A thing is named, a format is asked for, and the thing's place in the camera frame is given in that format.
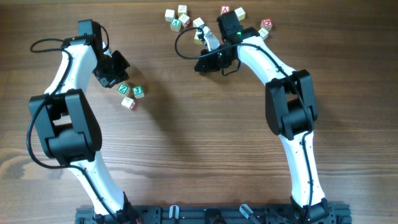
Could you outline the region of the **red sided picture block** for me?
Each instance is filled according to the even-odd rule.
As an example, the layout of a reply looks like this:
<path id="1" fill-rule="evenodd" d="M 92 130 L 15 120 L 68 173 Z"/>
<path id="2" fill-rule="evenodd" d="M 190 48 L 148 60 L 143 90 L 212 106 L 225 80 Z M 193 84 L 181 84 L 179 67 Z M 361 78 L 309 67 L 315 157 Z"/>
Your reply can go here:
<path id="1" fill-rule="evenodd" d="M 136 101 L 132 98 L 124 97 L 124 99 L 121 102 L 121 106 L 123 106 L 129 110 L 134 110 L 134 108 L 136 106 Z"/>

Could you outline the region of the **green J letter block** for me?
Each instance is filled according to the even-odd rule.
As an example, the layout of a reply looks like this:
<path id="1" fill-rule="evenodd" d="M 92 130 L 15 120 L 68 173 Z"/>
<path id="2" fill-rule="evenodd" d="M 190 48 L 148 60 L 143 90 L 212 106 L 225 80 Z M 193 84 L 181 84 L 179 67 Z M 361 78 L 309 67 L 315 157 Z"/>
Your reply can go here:
<path id="1" fill-rule="evenodd" d="M 136 99 L 143 98 L 145 96 L 144 89 L 140 85 L 132 87 L 132 93 Z"/>

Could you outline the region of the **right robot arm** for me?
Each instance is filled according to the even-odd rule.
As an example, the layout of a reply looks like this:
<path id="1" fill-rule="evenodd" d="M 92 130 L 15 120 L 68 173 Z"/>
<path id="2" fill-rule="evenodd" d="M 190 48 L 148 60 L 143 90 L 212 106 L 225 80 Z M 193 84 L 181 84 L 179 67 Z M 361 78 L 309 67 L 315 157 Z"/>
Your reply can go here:
<path id="1" fill-rule="evenodd" d="M 233 12 L 217 18 L 221 39 L 209 27 L 198 27 L 206 47 L 195 65 L 197 72 L 223 71 L 233 60 L 247 65 L 266 91 L 266 121 L 284 147 L 292 178 L 296 223 L 315 223 L 328 216 L 313 153 L 313 129 L 318 111 L 311 75 L 283 63 L 253 27 L 245 29 Z"/>

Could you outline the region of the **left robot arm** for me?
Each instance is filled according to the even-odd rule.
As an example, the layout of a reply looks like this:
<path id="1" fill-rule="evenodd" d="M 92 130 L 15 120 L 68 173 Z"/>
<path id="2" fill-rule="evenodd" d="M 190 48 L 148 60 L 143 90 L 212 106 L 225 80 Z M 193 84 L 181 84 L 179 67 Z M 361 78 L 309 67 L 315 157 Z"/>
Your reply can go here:
<path id="1" fill-rule="evenodd" d="M 141 223 L 104 163 L 101 129 L 85 96 L 91 76 L 105 88 L 129 78 L 130 64 L 119 51 L 110 52 L 105 33 L 87 19 L 78 21 L 76 37 L 61 40 L 62 62 L 52 84 L 29 101 L 27 150 L 39 166 L 68 169 L 80 181 L 93 206 L 76 211 L 77 223 Z"/>

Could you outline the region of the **green Z block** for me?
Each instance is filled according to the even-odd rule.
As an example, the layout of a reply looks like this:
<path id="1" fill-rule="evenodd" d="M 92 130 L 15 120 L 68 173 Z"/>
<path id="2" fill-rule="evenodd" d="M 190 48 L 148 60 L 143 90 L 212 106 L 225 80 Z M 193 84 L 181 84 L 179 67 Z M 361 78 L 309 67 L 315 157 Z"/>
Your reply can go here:
<path id="1" fill-rule="evenodd" d="M 130 94 L 130 92 L 131 92 L 131 89 L 130 89 L 130 86 L 129 86 L 129 85 L 120 84 L 120 85 L 118 86 L 117 92 L 118 92 L 119 94 L 121 94 L 121 95 L 129 96 L 129 94 Z"/>

